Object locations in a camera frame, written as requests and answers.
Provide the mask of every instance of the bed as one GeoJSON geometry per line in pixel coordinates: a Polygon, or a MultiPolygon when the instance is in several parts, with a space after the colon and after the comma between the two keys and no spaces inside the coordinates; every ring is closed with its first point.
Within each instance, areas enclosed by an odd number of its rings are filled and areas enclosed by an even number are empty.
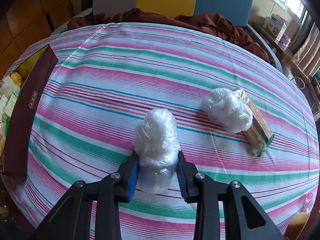
{"type": "MultiPolygon", "coordinates": [[[[101,180],[133,151],[134,127],[147,111],[176,118],[186,160],[216,181],[240,181],[284,233],[304,196],[316,195],[319,146],[302,92],[261,58],[220,38],[175,26],[118,23],[51,36],[59,61],[41,96],[28,149],[28,176],[2,176],[11,198],[36,227],[77,180],[101,180]],[[258,158],[243,133],[228,134],[200,110],[209,90],[241,86],[275,138],[258,158]]],[[[90,238],[94,239],[93,204],[90,238]]],[[[220,231],[224,238],[223,207],[220,231]]],[[[196,206],[176,176],[158,195],[138,188],[119,205],[122,239],[193,239],[196,206]]]]}

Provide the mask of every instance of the metal bolt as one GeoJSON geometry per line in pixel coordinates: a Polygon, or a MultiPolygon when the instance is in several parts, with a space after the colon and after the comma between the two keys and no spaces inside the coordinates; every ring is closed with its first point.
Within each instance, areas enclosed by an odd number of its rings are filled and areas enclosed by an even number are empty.
{"type": "Polygon", "coordinates": [[[84,185],[84,182],[82,181],[82,180],[77,180],[76,182],[75,182],[75,186],[76,187],[82,187],[84,185]]]}
{"type": "Polygon", "coordinates": [[[205,175],[203,173],[201,173],[201,172],[198,172],[196,174],[196,178],[198,178],[198,179],[203,179],[204,177],[205,177],[205,175]]]}
{"type": "Polygon", "coordinates": [[[240,184],[239,181],[236,181],[236,180],[235,180],[235,181],[233,181],[233,182],[231,183],[231,185],[234,186],[234,187],[240,187],[241,184],[240,184]]]}
{"type": "Polygon", "coordinates": [[[120,173],[118,173],[118,172],[112,173],[112,174],[111,174],[111,178],[113,178],[113,179],[119,179],[119,178],[120,178],[120,173]]]}

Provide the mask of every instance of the floor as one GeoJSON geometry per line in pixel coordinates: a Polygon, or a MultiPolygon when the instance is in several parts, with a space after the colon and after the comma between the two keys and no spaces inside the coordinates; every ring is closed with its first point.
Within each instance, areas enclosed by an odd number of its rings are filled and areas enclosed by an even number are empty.
{"type": "Polygon", "coordinates": [[[0,78],[29,45],[73,15],[70,0],[15,0],[0,19],[0,78]]]}

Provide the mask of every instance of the curtain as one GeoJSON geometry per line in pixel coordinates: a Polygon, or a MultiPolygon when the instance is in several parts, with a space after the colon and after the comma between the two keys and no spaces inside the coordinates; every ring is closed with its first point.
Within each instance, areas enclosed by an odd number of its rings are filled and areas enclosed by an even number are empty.
{"type": "Polygon", "coordinates": [[[320,33],[315,24],[313,24],[310,34],[305,43],[294,54],[294,57],[300,63],[300,69],[308,76],[312,77],[320,68],[320,33]]]}
{"type": "Polygon", "coordinates": [[[300,25],[299,30],[295,34],[293,40],[289,44],[289,50],[295,54],[301,46],[305,43],[311,28],[313,26],[313,19],[311,18],[310,14],[307,12],[306,18],[302,25],[300,25]]]}

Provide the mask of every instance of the brown blanket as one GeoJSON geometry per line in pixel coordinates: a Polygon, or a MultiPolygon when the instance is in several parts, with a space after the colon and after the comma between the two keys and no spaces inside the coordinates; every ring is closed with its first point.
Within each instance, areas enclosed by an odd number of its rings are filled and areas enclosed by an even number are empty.
{"type": "Polygon", "coordinates": [[[173,18],[166,17],[161,14],[144,12],[135,8],[118,14],[108,15],[101,13],[84,18],[74,17],[69,21],[68,29],[74,30],[89,25],[121,22],[166,24],[211,34],[238,45],[270,63],[267,52],[257,45],[242,27],[234,26],[230,21],[216,13],[206,13],[193,16],[179,15],[173,18]]]}

